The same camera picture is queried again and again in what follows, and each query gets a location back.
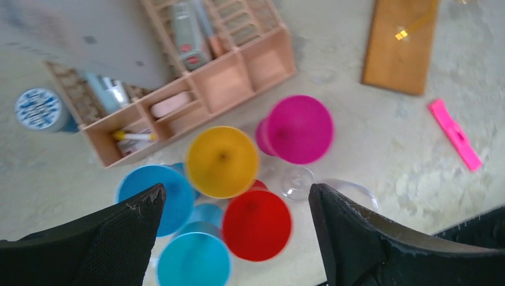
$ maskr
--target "wooden board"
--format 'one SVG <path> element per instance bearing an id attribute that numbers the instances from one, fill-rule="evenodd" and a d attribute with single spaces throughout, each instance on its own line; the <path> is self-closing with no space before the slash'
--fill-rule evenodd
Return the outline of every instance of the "wooden board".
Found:
<path id="1" fill-rule="evenodd" d="M 376 0 L 361 83 L 422 95 L 437 22 L 433 17 L 404 40 L 395 35 L 432 10 L 432 0 Z"/>

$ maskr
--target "pink marker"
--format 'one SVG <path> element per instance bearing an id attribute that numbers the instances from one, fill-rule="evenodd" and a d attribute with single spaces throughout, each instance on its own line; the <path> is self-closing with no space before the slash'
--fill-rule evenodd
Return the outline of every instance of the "pink marker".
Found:
<path id="1" fill-rule="evenodd" d="M 443 100 L 435 100 L 428 105 L 429 111 L 433 114 L 440 127 L 444 130 L 449 140 L 453 143 L 459 156 L 463 159 L 470 171 L 477 171 L 482 165 L 481 159 L 477 156 L 470 140 L 463 132 L 463 129 L 455 122 L 447 109 Z"/>

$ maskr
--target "turquoise cup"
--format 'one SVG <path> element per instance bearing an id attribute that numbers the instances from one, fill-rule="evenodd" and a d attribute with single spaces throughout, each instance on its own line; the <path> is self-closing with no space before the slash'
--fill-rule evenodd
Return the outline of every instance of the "turquoise cup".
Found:
<path id="1" fill-rule="evenodd" d="M 162 183 L 167 191 L 167 198 L 161 215 L 157 237 L 170 235 L 189 222 L 195 193 L 186 177 L 169 166 L 147 165 L 131 171 L 117 188 L 115 203 Z"/>
<path id="2" fill-rule="evenodd" d="M 167 244 L 157 263 L 160 286 L 223 286 L 231 275 L 231 257 L 223 242 L 223 210 L 195 206 L 189 223 Z"/>

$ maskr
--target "wooden desk organizer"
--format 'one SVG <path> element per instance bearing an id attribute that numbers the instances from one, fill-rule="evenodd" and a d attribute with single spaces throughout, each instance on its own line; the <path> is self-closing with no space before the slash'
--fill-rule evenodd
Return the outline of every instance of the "wooden desk organizer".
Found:
<path id="1" fill-rule="evenodd" d="M 296 74 L 291 36 L 270 0 L 205 0 L 227 53 L 191 72 L 177 57 L 170 28 L 168 11 L 180 0 L 140 1 L 176 80 L 153 92 L 126 86 L 133 103 L 104 116 L 91 88 L 75 70 L 47 63 L 80 130 L 105 167 L 134 163 Z M 153 104 L 182 91 L 191 91 L 193 101 L 163 118 L 151 115 Z M 123 156 L 111 133 L 145 128 L 151 129 L 157 140 Z"/>

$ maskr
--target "blue and white label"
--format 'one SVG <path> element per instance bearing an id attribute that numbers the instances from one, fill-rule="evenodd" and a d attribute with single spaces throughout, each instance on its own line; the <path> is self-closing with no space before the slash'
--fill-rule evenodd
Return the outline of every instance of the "blue and white label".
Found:
<path id="1" fill-rule="evenodd" d="M 52 126 L 60 118 L 61 110 L 58 96 L 43 88 L 31 89 L 21 94 L 15 105 L 19 122 L 33 130 Z"/>

